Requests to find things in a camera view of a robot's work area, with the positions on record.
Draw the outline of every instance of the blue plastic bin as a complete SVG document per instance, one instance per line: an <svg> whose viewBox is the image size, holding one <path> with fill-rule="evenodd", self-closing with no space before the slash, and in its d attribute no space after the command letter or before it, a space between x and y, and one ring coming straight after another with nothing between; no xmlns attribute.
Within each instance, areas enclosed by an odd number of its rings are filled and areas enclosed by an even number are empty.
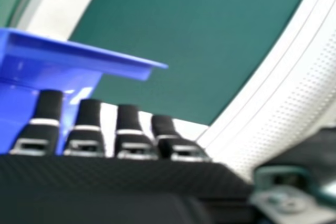
<svg viewBox="0 0 336 224"><path fill-rule="evenodd" d="M61 42L0 28L0 153L8 152L31 117L41 89L65 94L60 154L81 99L91 96L103 73L145 81L167 65L75 42Z"/></svg>

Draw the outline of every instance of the blue container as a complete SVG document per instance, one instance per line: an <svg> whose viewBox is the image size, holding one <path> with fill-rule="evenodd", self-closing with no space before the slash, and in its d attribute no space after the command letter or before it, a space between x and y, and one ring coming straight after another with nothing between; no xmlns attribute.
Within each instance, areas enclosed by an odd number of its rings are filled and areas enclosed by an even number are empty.
<svg viewBox="0 0 336 224"><path fill-rule="evenodd" d="M39 90L65 94L60 154L80 100L91 96L103 73L145 81L154 67L167 68L155 61L11 28L0 28L0 61L0 153L8 152L32 116Z"/></svg>

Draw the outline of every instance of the green mat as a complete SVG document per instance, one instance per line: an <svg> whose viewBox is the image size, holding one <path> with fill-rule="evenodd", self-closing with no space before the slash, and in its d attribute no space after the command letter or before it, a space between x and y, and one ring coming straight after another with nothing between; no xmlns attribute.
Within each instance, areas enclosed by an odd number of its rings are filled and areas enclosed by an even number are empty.
<svg viewBox="0 0 336 224"><path fill-rule="evenodd" d="M210 124L300 0L94 0L71 40L167 63L148 82L104 76L93 97Z"/></svg>

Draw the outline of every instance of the blue bin rim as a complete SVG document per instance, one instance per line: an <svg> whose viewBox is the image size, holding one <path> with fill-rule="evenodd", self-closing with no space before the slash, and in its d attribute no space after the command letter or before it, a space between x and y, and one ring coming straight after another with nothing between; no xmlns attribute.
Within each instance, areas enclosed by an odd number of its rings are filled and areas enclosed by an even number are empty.
<svg viewBox="0 0 336 224"><path fill-rule="evenodd" d="M153 60L147 60L147 59L142 59L136 56L132 56L132 55L127 55L127 54L123 54L121 52L115 52L112 50L107 50L107 49L103 49L103 48L99 48L99 47L94 47L94 46L89 46L89 45L85 45L82 43L78 43L78 42L73 42L73 41L60 41L60 40L55 40L55 39L50 39L50 38L45 38L42 36L38 36L35 34L31 34L28 33L26 31L22 31L16 28L1 28L0 27L0 34L14 34L14 35L19 35L19 36L23 36L23 37L28 37L28 38L32 38L32 39L36 39L39 41L45 41L45 42L51 42L54 44L59 44L59 45L63 45L63 46L67 46L67 47L71 47L71 48L78 48L81 50L87 50L87 51L92 51L92 52L96 52L99 54L104 54L104 55L111 55L120 59L127 59L127 60L131 60L131 61L136 61L139 63L143 63L143 64L147 64L147 65L151 65L153 67L158 67L158 68L163 68L163 69L167 69L168 65L160 63L160 62L156 62Z"/></svg>

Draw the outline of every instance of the white panel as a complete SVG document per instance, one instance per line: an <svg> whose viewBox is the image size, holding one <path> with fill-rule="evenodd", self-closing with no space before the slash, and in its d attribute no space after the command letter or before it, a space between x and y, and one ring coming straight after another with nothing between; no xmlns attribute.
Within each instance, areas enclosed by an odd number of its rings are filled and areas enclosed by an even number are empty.
<svg viewBox="0 0 336 224"><path fill-rule="evenodd" d="M107 156L111 157L113 153L114 137L117 123L116 105L103 103L101 105L101 129L106 143ZM139 121L144 133L151 139L154 139L151 131L152 114L148 112L139 112ZM207 125L174 119L176 130L186 139L196 140L207 128Z"/></svg>
<svg viewBox="0 0 336 224"><path fill-rule="evenodd" d="M334 99L335 0L304 0L230 106L198 140L249 180L252 169L298 143Z"/></svg>
<svg viewBox="0 0 336 224"><path fill-rule="evenodd" d="M67 40L91 0L30 0L18 28L44 37Z"/></svg>

